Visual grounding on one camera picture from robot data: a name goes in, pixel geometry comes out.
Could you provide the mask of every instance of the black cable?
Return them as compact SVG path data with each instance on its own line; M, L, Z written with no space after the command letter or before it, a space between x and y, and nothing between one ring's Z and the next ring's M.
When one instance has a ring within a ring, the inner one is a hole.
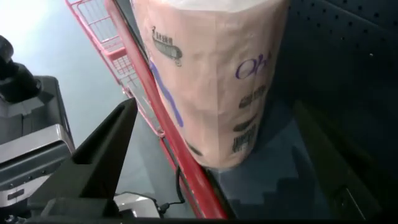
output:
M158 212L160 214L164 214L164 213L166 213L167 209L170 208L170 205L179 205L179 204L185 203L185 199L184 199L184 197L182 195L181 186L180 186L180 177L181 177L181 168L180 168L180 166L177 166L177 169L175 170L175 189L177 191L178 199L180 200L179 202L164 203L163 205L158 206L157 203L156 203L156 199L148 197L148 196L143 195L143 194L130 192L130 191L125 191L125 192L122 192L120 194L115 194L115 196L118 196L118 195L121 195L121 194L136 194L136 195L139 195L141 197L149 198L152 201L154 201Z
M172 202L172 203L165 203L165 204L161 205L158 208L158 211L159 211L160 214L166 213L167 209L170 208L170 205L178 205L178 204L185 203L185 199L182 196L182 192L181 192L180 176L181 176L181 168L180 168L180 166L177 166L177 170L175 170L175 189L177 191L177 196L178 196L178 199L180 199L180 201L179 202Z

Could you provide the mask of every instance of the pink packaging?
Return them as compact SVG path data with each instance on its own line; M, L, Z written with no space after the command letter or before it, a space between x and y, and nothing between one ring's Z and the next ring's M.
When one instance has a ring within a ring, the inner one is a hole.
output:
M199 164L251 152L289 0L131 0L162 102Z

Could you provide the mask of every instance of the red shopping cart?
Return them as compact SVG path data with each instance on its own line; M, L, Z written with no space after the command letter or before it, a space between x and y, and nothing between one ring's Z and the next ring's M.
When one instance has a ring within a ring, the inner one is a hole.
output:
M163 137L164 132L127 56L126 48L106 12L104 0L65 1L112 76L121 85L123 93L137 100L142 117L156 135Z

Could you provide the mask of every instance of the store shelf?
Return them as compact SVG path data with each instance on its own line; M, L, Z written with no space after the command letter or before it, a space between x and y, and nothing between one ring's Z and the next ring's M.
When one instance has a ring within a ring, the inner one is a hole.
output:
M381 7L386 5L394 8L397 3L293 0L257 144L240 166L209 172L193 161L162 106L136 44L140 40L134 43L134 31L123 28L120 12L113 11L111 17L119 23L118 32L156 103L155 114L204 217L332 218L293 116L297 100L324 112L385 173L398 179L398 17Z

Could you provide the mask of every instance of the red metal rail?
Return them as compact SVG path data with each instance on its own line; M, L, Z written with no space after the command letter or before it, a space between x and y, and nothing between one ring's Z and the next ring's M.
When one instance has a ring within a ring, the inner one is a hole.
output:
M122 38L127 50L127 55L131 59L136 73L144 86L155 115L158 118L165 136L169 141L171 150L187 179L190 190L192 191L196 203L203 214L203 218L227 218L226 212L222 209L205 173L190 155L188 149L186 149L183 139L180 137L172 120L167 114L166 109L160 100L159 92L157 91L151 70L141 55L137 44L134 42L126 21L123 19L122 15L120 15L116 3L114 0L105 0L105 7L116 26L118 34Z

